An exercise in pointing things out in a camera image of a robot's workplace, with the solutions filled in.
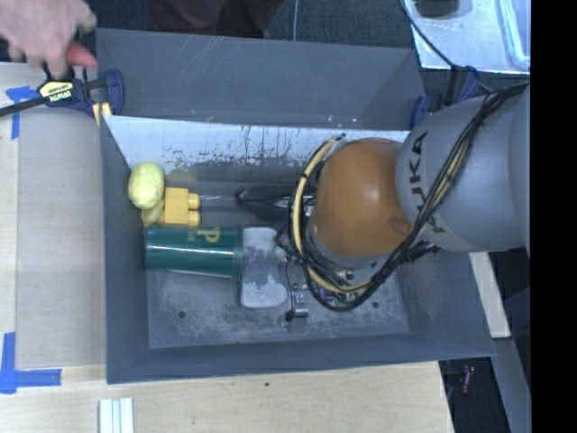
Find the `person's hand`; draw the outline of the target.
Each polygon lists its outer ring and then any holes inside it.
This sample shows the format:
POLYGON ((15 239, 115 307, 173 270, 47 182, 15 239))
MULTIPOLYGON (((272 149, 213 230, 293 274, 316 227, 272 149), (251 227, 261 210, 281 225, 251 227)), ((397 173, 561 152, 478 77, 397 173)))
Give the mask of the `person's hand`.
POLYGON ((1 38, 8 56, 33 69, 64 78, 69 67, 94 68, 94 55, 75 41, 78 31, 96 28, 85 0, 1 0, 1 38))

